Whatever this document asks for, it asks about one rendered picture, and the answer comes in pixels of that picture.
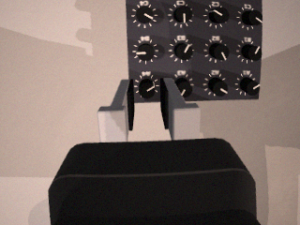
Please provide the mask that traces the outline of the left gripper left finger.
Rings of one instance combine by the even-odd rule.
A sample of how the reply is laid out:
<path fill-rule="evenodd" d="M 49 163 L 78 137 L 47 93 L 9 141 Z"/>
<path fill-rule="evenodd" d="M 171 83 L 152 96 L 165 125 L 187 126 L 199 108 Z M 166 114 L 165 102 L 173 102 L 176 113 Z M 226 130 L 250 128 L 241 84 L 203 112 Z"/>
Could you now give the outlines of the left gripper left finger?
<path fill-rule="evenodd" d="M 100 142 L 127 142 L 128 131 L 132 131 L 134 127 L 134 113 L 134 80 L 121 80 L 112 99 L 112 105 L 100 106 L 97 110 Z"/>

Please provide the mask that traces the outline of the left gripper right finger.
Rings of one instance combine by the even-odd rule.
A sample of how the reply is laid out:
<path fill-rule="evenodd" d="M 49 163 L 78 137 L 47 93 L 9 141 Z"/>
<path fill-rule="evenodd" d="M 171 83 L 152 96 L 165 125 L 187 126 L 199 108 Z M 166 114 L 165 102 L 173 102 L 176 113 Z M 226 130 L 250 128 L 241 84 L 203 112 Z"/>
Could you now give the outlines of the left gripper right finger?
<path fill-rule="evenodd" d="M 160 109 L 165 130 L 172 140 L 199 139 L 200 108 L 187 104 L 172 78 L 160 79 Z"/>

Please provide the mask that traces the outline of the dark grey knob panel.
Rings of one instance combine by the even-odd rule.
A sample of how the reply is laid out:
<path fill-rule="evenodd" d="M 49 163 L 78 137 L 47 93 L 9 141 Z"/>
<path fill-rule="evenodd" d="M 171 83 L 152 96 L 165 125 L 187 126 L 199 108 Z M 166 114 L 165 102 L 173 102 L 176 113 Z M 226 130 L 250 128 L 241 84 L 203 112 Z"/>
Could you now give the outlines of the dark grey knob panel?
<path fill-rule="evenodd" d="M 161 78 L 184 101 L 259 100 L 262 48 L 263 0 L 127 0 L 135 102 L 160 102 Z"/>

